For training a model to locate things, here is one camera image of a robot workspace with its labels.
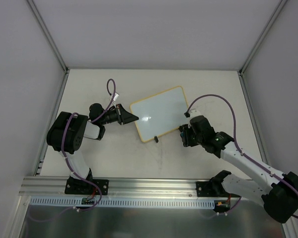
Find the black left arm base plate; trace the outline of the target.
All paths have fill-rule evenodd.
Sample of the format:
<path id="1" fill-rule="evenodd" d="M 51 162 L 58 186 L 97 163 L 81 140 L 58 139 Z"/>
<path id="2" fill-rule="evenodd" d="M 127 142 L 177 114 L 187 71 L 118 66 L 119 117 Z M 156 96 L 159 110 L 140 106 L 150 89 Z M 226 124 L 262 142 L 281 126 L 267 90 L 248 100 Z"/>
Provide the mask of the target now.
<path id="1" fill-rule="evenodd" d="M 92 182 L 99 187 L 102 195 L 108 194 L 109 180 L 93 179 Z M 92 195 L 94 191 L 96 191 L 96 195 L 100 194 L 93 185 L 90 185 L 82 180 L 69 177 L 66 182 L 64 193 L 69 195 Z"/>

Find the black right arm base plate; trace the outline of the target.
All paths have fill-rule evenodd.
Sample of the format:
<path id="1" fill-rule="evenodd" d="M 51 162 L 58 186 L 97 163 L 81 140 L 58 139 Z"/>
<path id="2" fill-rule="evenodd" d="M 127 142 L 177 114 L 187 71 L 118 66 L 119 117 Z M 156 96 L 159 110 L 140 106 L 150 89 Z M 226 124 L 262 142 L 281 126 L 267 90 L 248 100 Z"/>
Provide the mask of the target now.
<path id="1" fill-rule="evenodd" d="M 196 181 L 197 197 L 229 197 L 229 193 L 221 183 L 212 181 Z"/>

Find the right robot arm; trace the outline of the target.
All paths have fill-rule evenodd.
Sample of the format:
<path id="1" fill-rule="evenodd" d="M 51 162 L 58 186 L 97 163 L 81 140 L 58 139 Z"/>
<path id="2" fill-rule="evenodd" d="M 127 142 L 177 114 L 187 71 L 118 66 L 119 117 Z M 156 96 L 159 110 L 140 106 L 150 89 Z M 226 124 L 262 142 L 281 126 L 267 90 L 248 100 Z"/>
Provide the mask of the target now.
<path id="1" fill-rule="evenodd" d="M 215 132 L 204 116 L 190 119 L 179 128 L 184 147 L 202 146 L 208 153 L 230 163 L 250 179 L 242 179 L 223 170 L 204 186 L 197 195 L 209 196 L 235 194 L 262 206 L 266 213 L 279 223 L 286 223 L 298 210 L 298 176 L 285 174 L 263 162 L 249 159 L 238 149 L 235 139 L 225 132 Z"/>

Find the yellow framed whiteboard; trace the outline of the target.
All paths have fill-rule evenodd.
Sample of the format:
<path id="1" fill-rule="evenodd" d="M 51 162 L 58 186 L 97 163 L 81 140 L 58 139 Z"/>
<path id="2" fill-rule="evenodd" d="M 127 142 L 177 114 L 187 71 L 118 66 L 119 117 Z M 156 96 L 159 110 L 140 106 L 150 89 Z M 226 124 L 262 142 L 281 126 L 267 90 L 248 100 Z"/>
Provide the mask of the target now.
<path id="1" fill-rule="evenodd" d="M 176 86 L 130 104 L 139 119 L 135 125 L 143 143 L 173 132 L 186 123 L 188 103 L 182 86 Z"/>

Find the blue black whiteboard eraser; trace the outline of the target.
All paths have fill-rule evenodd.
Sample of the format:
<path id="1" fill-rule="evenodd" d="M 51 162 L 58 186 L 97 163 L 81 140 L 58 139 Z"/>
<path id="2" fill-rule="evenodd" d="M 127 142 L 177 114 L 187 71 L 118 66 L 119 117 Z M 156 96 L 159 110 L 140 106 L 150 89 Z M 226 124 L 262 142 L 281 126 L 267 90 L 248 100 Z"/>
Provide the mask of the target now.
<path id="1" fill-rule="evenodd" d="M 185 140 L 185 135 L 183 132 L 180 133 L 180 137 L 181 137 L 182 143 L 185 144 L 186 140 Z"/>

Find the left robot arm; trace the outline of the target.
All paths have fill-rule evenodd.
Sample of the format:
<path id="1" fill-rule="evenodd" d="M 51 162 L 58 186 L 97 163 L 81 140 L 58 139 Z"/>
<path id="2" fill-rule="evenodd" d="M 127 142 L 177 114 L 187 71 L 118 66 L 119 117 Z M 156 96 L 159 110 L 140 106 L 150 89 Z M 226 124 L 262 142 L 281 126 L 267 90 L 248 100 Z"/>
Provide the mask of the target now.
<path id="1" fill-rule="evenodd" d="M 113 122 L 125 125 L 137 120 L 139 117 L 125 110 L 121 104 L 110 106 L 107 110 L 99 103 L 92 104 L 87 116 L 60 112 L 47 133 L 46 141 L 61 154 L 70 170 L 66 189 L 84 194 L 95 188 L 92 171 L 79 150 L 84 138 L 101 140 L 106 131 L 105 125 Z"/>

